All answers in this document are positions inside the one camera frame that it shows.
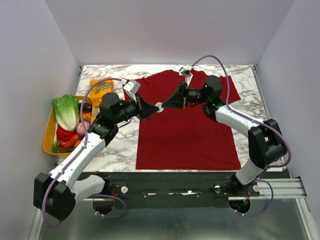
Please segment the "small gold brooch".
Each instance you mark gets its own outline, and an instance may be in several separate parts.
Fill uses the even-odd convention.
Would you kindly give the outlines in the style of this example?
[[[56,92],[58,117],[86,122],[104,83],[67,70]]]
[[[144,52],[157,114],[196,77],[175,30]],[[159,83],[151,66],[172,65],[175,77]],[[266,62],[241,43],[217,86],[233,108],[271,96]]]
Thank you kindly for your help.
[[[161,113],[164,110],[162,102],[157,102],[155,106],[158,108],[158,111],[157,111],[158,113]]]

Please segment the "red t-shirt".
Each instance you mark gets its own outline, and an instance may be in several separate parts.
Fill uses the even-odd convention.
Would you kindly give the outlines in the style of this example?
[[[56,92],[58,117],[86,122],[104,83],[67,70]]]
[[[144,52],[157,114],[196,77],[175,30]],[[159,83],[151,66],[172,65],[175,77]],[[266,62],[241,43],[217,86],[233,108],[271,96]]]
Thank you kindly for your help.
[[[185,78],[173,70],[135,79],[138,93],[155,105]],[[201,105],[165,108],[139,123],[136,169],[235,171],[241,163],[232,129],[207,118]]]

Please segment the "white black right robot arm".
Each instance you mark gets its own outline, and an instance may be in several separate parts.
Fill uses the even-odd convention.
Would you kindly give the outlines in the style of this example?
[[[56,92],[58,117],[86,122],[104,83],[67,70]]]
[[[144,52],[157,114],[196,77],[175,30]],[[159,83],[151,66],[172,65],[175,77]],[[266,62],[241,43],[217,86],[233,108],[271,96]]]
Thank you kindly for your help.
[[[215,75],[208,76],[202,88],[190,88],[187,83],[181,82],[162,108],[185,109],[202,104],[207,118],[229,126],[248,139],[249,159],[222,187],[229,194],[241,196],[272,163],[292,154],[275,120],[262,121],[235,110],[221,98],[222,91],[221,79]]]

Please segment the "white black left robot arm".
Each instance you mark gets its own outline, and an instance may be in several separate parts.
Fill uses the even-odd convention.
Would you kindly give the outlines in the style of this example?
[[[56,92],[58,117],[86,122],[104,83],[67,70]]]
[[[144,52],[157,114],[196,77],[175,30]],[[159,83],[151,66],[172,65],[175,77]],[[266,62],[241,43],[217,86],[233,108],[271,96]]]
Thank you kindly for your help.
[[[65,161],[50,173],[39,173],[34,180],[33,205],[41,210],[44,222],[47,215],[64,221],[77,202],[97,194],[104,198],[110,194],[109,178],[96,173],[86,180],[78,177],[119,131],[118,124],[132,117],[145,120],[159,108],[136,94],[132,101],[121,100],[116,93],[102,97],[99,114],[85,134],[82,142]]]

